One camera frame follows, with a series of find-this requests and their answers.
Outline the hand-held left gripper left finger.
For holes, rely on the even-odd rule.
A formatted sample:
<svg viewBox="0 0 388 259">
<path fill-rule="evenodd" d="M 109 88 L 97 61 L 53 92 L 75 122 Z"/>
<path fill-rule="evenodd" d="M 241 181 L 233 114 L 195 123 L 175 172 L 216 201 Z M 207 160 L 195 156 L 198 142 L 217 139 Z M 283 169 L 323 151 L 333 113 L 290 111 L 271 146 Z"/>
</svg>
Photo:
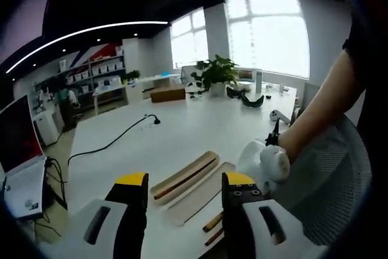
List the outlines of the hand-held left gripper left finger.
<svg viewBox="0 0 388 259">
<path fill-rule="evenodd" d="M 70 218 L 59 241 L 45 245 L 45 258 L 140 258 L 148 188 L 146 172 L 119 177 L 103 200 Z"/>
</svg>

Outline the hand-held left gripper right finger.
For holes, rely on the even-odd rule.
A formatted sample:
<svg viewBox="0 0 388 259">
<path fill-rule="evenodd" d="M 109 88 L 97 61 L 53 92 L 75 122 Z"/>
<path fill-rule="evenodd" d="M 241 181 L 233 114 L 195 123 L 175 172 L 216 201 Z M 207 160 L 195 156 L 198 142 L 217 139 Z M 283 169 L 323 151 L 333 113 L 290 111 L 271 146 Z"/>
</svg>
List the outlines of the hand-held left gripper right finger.
<svg viewBox="0 0 388 259">
<path fill-rule="evenodd" d="M 322 257 L 322 247 L 305 236 L 302 222 L 247 175 L 224 172 L 221 192 L 227 258 Z"/>
</svg>

